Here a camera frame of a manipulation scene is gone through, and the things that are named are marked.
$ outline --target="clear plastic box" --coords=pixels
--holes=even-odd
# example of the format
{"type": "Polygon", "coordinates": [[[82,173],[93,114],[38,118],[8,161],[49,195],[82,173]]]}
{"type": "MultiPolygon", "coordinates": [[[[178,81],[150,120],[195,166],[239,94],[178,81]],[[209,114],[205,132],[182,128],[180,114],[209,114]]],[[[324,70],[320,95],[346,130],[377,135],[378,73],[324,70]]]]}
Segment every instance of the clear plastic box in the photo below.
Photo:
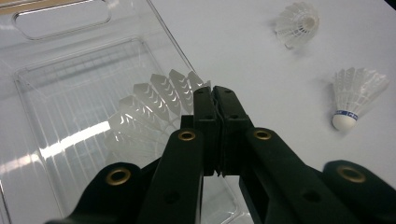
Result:
{"type": "MultiPolygon", "coordinates": [[[[151,74],[192,70],[145,0],[6,1],[0,38],[2,224],[67,216],[108,165],[119,100],[151,74]]],[[[227,181],[206,178],[202,223],[239,215],[227,181]]]]}

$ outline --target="stacked shuttlecocks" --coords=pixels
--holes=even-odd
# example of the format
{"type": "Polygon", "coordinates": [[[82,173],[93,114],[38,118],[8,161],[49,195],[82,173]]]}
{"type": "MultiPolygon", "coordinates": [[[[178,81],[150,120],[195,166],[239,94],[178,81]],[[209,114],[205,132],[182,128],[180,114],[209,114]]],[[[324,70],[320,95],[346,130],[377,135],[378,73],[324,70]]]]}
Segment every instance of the stacked shuttlecocks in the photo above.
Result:
{"type": "Polygon", "coordinates": [[[193,111],[192,94],[210,86],[194,72],[185,77],[152,75],[150,83],[134,85],[133,95],[120,99],[120,110],[108,119],[107,163],[128,161],[140,167],[161,157],[170,134],[179,129],[182,114],[193,111]]]}

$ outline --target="white table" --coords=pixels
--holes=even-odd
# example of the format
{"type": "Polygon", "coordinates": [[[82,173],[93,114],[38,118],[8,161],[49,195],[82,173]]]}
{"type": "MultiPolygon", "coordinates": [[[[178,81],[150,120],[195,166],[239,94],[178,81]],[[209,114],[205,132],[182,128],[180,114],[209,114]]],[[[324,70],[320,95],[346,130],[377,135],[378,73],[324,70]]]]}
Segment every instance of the white table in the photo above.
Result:
{"type": "Polygon", "coordinates": [[[353,161],[396,188],[396,11],[380,0],[307,2],[318,10],[318,33],[290,50],[274,28],[293,1],[153,0],[197,74],[234,90],[256,126],[276,131],[314,168],[353,161]],[[352,131],[339,133],[332,77],[351,66],[391,83],[352,131]]]}

